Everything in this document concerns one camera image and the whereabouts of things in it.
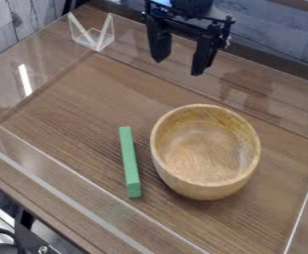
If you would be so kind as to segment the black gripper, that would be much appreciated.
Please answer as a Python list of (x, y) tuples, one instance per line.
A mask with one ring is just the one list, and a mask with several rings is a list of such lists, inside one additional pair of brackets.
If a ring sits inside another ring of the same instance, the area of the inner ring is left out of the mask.
[(212, 64), (220, 49), (230, 44), (234, 17), (215, 6), (215, 0), (143, 0), (147, 39), (152, 60), (159, 63), (171, 54), (171, 30), (188, 38), (198, 37), (191, 75), (198, 76)]

